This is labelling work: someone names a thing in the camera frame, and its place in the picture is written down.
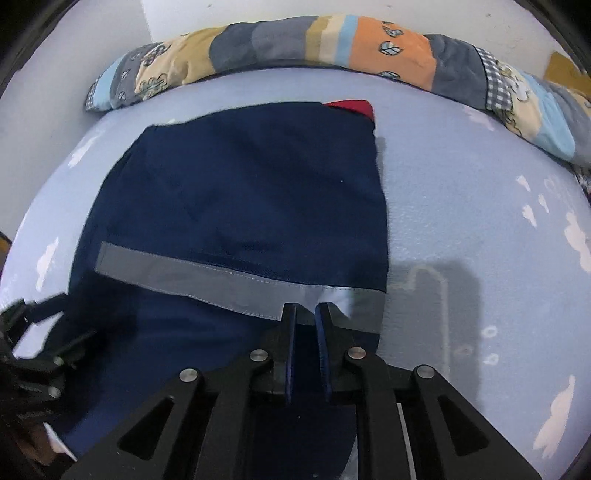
reflective strip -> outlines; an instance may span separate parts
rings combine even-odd
[[[107,242],[101,245],[95,271],[148,290],[277,321],[281,320],[284,303],[299,303],[314,312],[318,303],[332,302],[346,316],[335,319],[339,326],[362,332],[381,331],[385,294],[378,290],[272,280]]]

navy blue garment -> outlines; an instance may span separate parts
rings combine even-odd
[[[69,379],[68,411],[53,424],[74,453],[180,370],[227,365],[276,325],[103,277],[94,272],[101,243],[270,279],[385,291],[387,216],[373,129],[361,114],[302,102],[142,133],[95,200],[72,266],[72,307],[46,344],[90,328],[102,334],[100,349]],[[377,335],[369,343],[375,350]],[[352,445],[354,418],[345,415]],[[331,429],[344,424],[329,417]],[[306,431],[322,428],[314,423]]]

